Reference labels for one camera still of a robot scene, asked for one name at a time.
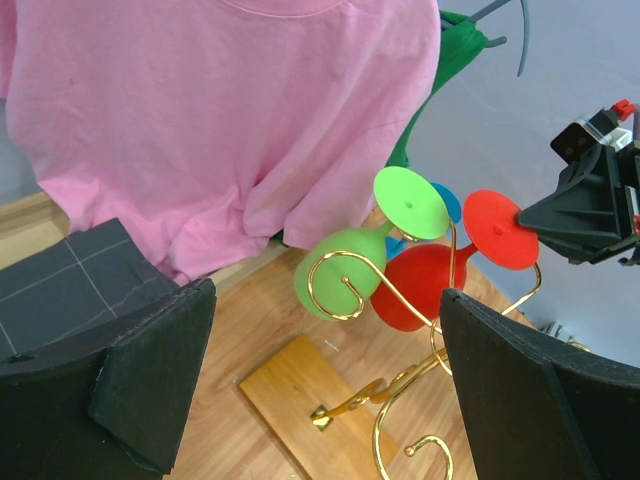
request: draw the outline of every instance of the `pink t-shirt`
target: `pink t-shirt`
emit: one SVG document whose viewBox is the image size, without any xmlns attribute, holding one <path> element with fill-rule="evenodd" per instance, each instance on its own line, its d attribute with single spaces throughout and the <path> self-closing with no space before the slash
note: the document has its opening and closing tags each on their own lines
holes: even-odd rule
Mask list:
<svg viewBox="0 0 640 480">
<path fill-rule="evenodd" d="M 427 98 L 435 0 L 0 0 L 11 138 L 72 228 L 186 282 L 360 224 Z"/>
</svg>

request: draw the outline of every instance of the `white wall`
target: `white wall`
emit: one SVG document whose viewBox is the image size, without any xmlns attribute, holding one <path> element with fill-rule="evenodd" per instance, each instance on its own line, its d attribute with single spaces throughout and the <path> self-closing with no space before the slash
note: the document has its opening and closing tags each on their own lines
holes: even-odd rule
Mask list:
<svg viewBox="0 0 640 480">
<path fill-rule="evenodd" d="M 441 0 L 472 13 L 489 0 Z M 415 170 L 465 198 L 489 188 L 531 205 L 551 193 L 564 162 L 549 141 L 581 114 L 627 98 L 640 101 L 636 52 L 638 4 L 619 0 L 529 0 L 531 45 L 516 78 L 522 42 L 519 0 L 479 22 L 506 45 L 485 50 L 432 99 L 410 144 Z M 525 292 L 532 272 L 513 274 L 476 259 L 511 298 Z M 524 311 L 537 324 L 561 322 L 577 340 L 609 358 L 640 366 L 640 267 L 612 259 L 569 265 L 543 247 L 543 289 Z"/>
<path fill-rule="evenodd" d="M 0 205 L 37 191 L 31 166 L 7 136 L 4 101 L 0 100 Z"/>
</svg>

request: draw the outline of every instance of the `gray grid mat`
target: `gray grid mat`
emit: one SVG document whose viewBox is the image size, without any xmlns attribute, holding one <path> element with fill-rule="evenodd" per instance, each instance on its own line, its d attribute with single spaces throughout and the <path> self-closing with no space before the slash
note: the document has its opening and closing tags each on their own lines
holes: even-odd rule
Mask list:
<svg viewBox="0 0 640 480">
<path fill-rule="evenodd" d="M 178 286 L 118 220 L 74 233 L 0 271 L 0 360 L 133 312 Z"/>
</svg>

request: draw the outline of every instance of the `silicone wine glass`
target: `silicone wine glass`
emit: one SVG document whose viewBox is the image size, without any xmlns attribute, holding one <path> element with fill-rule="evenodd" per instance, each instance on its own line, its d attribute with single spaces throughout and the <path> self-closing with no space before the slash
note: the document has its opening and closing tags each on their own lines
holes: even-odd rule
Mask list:
<svg viewBox="0 0 640 480">
<path fill-rule="evenodd" d="M 497 192 L 480 190 L 467 198 L 463 218 L 471 244 L 455 252 L 456 288 L 464 288 L 467 262 L 478 251 L 509 270 L 533 267 L 540 244 L 535 232 L 517 224 L 519 211 L 515 203 Z M 385 275 L 420 313 L 434 319 L 442 292 L 449 286 L 449 262 L 449 247 L 419 245 L 391 260 Z M 414 331 L 424 326 L 384 284 L 374 292 L 371 303 L 378 316 L 397 330 Z"/>
<path fill-rule="evenodd" d="M 356 317 L 362 311 L 362 301 L 367 300 L 380 284 L 380 277 L 364 262 L 339 253 L 331 256 L 332 252 L 358 253 L 384 272 L 387 263 L 385 237 L 394 226 L 420 239 L 438 238 L 448 228 L 442 197 L 429 182 L 411 170 L 382 169 L 374 180 L 374 194 L 388 219 L 384 225 L 376 229 L 350 228 L 329 235 L 296 269 L 296 294 L 304 307 L 320 318 L 335 321 Z"/>
</svg>

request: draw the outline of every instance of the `wood grain surface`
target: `wood grain surface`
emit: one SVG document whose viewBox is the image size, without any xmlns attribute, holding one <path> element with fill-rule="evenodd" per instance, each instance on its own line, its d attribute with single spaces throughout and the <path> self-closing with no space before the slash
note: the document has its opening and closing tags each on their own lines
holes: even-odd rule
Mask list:
<svg viewBox="0 0 640 480">
<path fill-rule="evenodd" d="M 374 417 L 365 408 L 348 412 L 320 431 L 310 414 L 339 405 L 355 392 L 306 335 L 299 335 L 240 383 L 244 393 L 291 458 L 317 480 L 377 480 L 371 456 Z M 398 445 L 382 431 L 385 464 Z"/>
</svg>

